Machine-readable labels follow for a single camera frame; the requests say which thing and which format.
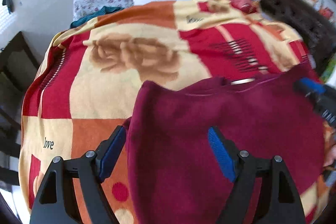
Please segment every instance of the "red polka dot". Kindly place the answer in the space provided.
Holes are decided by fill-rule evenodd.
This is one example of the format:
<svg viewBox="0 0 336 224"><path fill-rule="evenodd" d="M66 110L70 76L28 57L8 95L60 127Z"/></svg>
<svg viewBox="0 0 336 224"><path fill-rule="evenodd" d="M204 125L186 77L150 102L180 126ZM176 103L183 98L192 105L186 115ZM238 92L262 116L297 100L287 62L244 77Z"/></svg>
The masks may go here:
<svg viewBox="0 0 336 224"><path fill-rule="evenodd" d="M128 189L125 184L117 182L112 186L112 194L117 201L125 202L128 198Z"/></svg>

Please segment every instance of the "wooden furniture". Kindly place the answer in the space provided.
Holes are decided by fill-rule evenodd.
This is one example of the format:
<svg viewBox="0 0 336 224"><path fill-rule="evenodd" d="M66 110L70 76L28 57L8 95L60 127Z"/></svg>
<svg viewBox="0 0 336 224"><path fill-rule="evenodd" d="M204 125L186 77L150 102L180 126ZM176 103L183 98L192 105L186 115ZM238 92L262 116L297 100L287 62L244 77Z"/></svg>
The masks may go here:
<svg viewBox="0 0 336 224"><path fill-rule="evenodd" d="M336 29L303 0L261 0L261 8L272 18L292 26L302 36L320 76L336 52Z"/></svg>
<svg viewBox="0 0 336 224"><path fill-rule="evenodd" d="M29 60L32 62L34 67L38 70L39 63L33 56L31 50L29 49L23 35L19 32L8 45L0 50L0 72L3 72L6 77L11 81L11 83L20 92L25 92L24 88L21 87L15 77L7 68L8 59L13 52L24 51L28 56ZM9 114L7 114L4 109L0 107L0 115L3 116L11 125L14 132L21 130L21 125L16 122ZM15 143L16 136L12 134L12 131L6 131L0 128L0 151L4 152L8 156L13 156L19 158L20 155L20 145ZM0 167L0 180L10 184L19 185L18 173L3 167Z"/></svg>

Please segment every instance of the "blanket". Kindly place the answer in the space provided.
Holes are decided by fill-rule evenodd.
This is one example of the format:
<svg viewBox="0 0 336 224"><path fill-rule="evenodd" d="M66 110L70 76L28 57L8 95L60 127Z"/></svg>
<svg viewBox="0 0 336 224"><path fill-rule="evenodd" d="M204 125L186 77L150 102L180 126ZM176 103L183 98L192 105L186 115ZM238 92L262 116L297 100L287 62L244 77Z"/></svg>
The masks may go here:
<svg viewBox="0 0 336 224"><path fill-rule="evenodd" d="M229 0L152 2L58 33L22 109L19 177L28 208L53 157L67 160L94 150L132 115L144 81L181 90L212 76L253 78L288 71L307 53L291 27L246 15ZM78 180L74 187L83 222L90 223ZM126 148L102 187L120 223L137 224ZM328 189L318 177L300 194L312 220Z"/></svg>

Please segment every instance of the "blue gripper pad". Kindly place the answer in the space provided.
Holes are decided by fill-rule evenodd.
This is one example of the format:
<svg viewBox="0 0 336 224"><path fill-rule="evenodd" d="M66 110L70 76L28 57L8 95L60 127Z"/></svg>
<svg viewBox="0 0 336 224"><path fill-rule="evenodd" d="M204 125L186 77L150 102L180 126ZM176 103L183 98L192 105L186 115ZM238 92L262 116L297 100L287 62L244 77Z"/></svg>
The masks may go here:
<svg viewBox="0 0 336 224"><path fill-rule="evenodd" d="M208 130L208 140L223 175L234 182L237 177L234 162L212 127Z"/></svg>
<svg viewBox="0 0 336 224"><path fill-rule="evenodd" d="M326 89L322 84L316 83L307 77L300 79L299 82L302 85L304 85L307 89L317 92L319 94L323 94L326 91Z"/></svg>
<svg viewBox="0 0 336 224"><path fill-rule="evenodd" d="M103 183L105 179L109 178L112 174L113 168L117 163L122 148L126 142L126 130L124 127L120 127L112 143L108 147L105 155L100 161L100 172L98 175L98 181Z"/></svg>

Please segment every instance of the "rose print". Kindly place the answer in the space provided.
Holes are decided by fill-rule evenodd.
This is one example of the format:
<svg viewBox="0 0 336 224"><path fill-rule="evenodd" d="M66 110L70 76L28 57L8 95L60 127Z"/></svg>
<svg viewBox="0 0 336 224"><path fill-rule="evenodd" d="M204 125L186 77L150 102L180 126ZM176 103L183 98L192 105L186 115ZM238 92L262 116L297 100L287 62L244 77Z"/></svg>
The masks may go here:
<svg viewBox="0 0 336 224"><path fill-rule="evenodd" d="M40 188L40 185L41 185L43 177L44 177L44 174L40 171L40 173L38 174L38 176L36 176L36 178L34 179L34 182L33 182L33 193L34 193L35 197L36 197L38 189Z"/></svg>
<svg viewBox="0 0 336 224"><path fill-rule="evenodd" d="M209 12L211 13L227 13L229 12L228 6L222 4L220 0L209 1L207 3Z"/></svg>
<svg viewBox="0 0 336 224"><path fill-rule="evenodd" d="M155 81L160 85L177 79L180 67L177 51L167 48L157 38L120 33L93 41L90 61L101 72L136 69L141 81Z"/></svg>

